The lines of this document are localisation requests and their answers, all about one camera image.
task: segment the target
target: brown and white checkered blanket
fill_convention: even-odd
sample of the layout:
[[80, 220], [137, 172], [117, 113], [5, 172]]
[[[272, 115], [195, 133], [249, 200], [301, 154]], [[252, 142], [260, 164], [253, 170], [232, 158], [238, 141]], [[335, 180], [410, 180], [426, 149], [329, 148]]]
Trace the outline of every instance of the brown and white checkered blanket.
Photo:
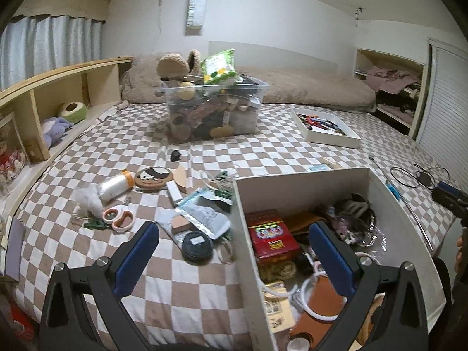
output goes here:
[[[240, 176], [294, 173], [307, 170], [320, 157], [332, 158], [344, 167], [374, 165], [423, 166], [434, 161], [415, 144], [368, 113], [336, 112], [362, 138], [362, 149], [349, 149], [303, 141], [291, 117], [291, 105], [263, 105], [258, 132], [191, 144], [170, 144], [166, 131], [166, 105], [130, 105], [99, 124], [60, 155], [34, 185], [18, 212], [27, 226], [20, 265], [20, 283], [13, 288], [18, 304], [40, 320], [49, 276], [57, 262], [69, 267], [90, 265], [99, 256], [111, 256], [131, 233], [92, 231], [70, 223], [74, 203], [69, 200], [81, 183], [100, 183], [120, 169], [138, 171], [143, 166], [175, 169], [172, 150], [182, 154], [190, 187], [200, 185], [201, 171], [238, 166]], [[452, 222], [445, 209], [435, 205], [428, 190], [406, 189], [411, 206], [439, 245]], [[158, 194], [132, 192], [137, 204], [135, 233], [156, 211], [170, 209], [165, 191]], [[91, 297], [90, 312], [104, 343], [112, 342]], [[151, 343], [200, 343], [222, 349], [246, 349], [250, 345], [244, 318], [236, 264], [224, 265], [215, 254], [205, 266], [183, 261], [177, 246], [161, 230], [161, 241], [137, 286], [122, 300], [130, 316]]]

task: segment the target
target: closet door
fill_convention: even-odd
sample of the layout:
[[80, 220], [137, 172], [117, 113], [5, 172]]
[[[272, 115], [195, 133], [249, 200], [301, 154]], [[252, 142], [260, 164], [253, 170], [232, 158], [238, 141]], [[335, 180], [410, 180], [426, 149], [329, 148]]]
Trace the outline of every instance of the closet door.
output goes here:
[[461, 50], [432, 44], [431, 81], [417, 142], [468, 191], [468, 56]]

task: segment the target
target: picture frame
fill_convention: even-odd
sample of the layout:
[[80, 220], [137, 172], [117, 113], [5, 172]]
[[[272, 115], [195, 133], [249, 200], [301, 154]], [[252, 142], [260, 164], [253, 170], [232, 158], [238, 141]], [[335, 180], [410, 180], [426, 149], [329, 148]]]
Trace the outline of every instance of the picture frame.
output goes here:
[[0, 120], [0, 186], [8, 186], [29, 164], [26, 150], [11, 112]]

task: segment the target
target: blue gripper pad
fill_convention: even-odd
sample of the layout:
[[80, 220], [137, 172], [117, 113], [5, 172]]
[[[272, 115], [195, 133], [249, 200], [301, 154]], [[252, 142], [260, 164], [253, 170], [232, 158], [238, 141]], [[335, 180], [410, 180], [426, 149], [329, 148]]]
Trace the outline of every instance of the blue gripper pad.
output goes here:
[[[135, 233], [134, 237], [140, 235], [139, 232], [140, 230]], [[151, 223], [141, 234], [115, 273], [115, 283], [112, 291], [119, 299], [132, 294], [133, 288], [137, 284], [158, 243], [158, 226], [155, 223]]]
[[352, 269], [317, 223], [309, 227], [309, 243], [327, 272], [335, 291], [340, 296], [350, 299], [356, 291]]

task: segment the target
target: clear plastic storage bin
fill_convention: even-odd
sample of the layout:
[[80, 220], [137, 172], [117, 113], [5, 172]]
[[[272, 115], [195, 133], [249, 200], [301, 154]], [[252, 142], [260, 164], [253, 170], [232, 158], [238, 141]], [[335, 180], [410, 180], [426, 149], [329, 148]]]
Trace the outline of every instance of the clear plastic storage bin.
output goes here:
[[234, 85], [203, 85], [200, 77], [188, 76], [191, 86], [167, 81], [165, 94], [169, 126], [177, 142], [207, 140], [254, 133], [261, 102], [270, 85], [253, 77]]

